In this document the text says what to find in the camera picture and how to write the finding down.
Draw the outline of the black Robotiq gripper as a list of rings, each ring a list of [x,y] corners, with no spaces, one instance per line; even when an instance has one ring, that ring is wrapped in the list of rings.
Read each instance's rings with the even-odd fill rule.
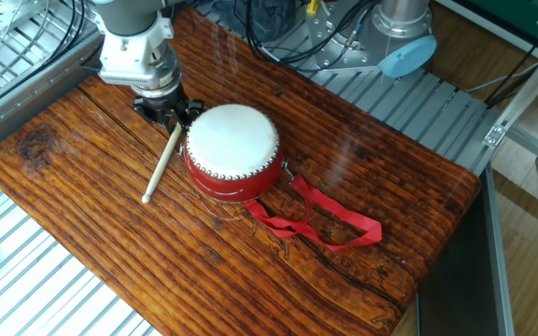
[[[204,102],[189,101],[183,87],[177,86],[159,98],[136,96],[133,111],[147,123],[160,125],[167,131],[171,130],[171,118],[175,118],[187,131],[204,113]]]

